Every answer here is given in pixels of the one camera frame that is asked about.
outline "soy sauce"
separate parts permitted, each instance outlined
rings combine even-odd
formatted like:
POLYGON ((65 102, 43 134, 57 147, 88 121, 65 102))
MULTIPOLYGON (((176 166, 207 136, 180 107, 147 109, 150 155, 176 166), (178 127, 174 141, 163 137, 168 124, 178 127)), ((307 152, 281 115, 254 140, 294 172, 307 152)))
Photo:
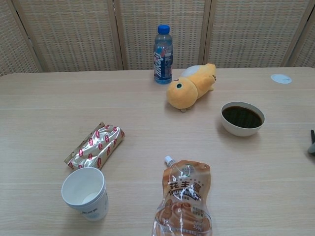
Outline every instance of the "soy sauce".
POLYGON ((245 107, 228 107, 222 111, 222 115, 228 122, 241 128, 253 129, 262 125, 260 116, 245 107))

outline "rattan screen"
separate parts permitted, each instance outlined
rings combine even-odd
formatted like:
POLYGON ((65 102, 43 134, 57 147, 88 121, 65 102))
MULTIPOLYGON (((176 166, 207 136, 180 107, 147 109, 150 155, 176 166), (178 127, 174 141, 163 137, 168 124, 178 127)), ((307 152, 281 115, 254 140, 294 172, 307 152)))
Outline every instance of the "rattan screen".
POLYGON ((312 13, 305 31, 301 37, 301 47, 297 52, 294 66, 315 68, 315 12, 312 13))
POLYGON ((38 72, 6 0, 0 0, 0 76, 38 72))
POLYGON ((122 69, 106 0, 15 2, 46 71, 122 69))
POLYGON ((173 68, 198 64, 205 0, 115 0, 115 6, 128 69, 152 69, 159 24, 171 26, 173 68))
POLYGON ((219 68, 280 66, 309 3, 212 1, 216 6, 207 58, 219 68))

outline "yellow plush toy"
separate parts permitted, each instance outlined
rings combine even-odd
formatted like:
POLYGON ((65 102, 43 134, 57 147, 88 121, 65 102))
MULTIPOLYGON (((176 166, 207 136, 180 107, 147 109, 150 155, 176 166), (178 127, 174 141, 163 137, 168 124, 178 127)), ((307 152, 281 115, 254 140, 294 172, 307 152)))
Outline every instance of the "yellow plush toy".
POLYGON ((191 66, 177 80, 171 82, 167 90, 167 100, 173 107, 185 112, 198 98, 213 90, 215 81, 214 64, 191 66))

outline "white bowl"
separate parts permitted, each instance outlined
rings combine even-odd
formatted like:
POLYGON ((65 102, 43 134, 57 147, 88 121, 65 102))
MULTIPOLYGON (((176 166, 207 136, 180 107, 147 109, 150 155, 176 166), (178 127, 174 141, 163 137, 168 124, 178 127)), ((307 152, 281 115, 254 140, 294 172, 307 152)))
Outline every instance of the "white bowl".
POLYGON ((263 124, 265 122, 265 116, 264 116, 263 112, 260 109, 258 109, 257 107, 255 107, 254 105, 246 103, 246 102, 230 102, 230 103, 225 104, 221 108, 221 119, 222 119, 222 125, 224 126, 224 128, 228 132, 230 132, 231 134, 234 134, 234 135, 239 136, 239 137, 246 137, 246 136, 250 136, 250 135, 257 133, 257 131, 263 126, 263 124), (242 127, 236 126, 236 125, 228 122, 224 118, 222 112, 226 108, 235 107, 235 106, 247 108, 247 109, 255 112, 257 115, 259 115, 259 117, 261 118, 261 121, 262 121, 261 126, 255 127, 255 128, 242 128, 242 127))

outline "snack wrapper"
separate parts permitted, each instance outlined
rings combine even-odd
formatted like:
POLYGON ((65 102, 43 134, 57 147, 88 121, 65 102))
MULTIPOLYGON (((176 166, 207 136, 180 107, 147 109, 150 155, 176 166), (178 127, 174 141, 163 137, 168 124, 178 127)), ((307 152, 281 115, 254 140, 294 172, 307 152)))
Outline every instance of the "snack wrapper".
POLYGON ((210 166, 204 163, 183 160, 167 168, 152 236, 211 236, 210 183, 210 166))
POLYGON ((121 128, 101 122, 64 162, 73 170, 83 167, 101 169, 124 137, 121 128))

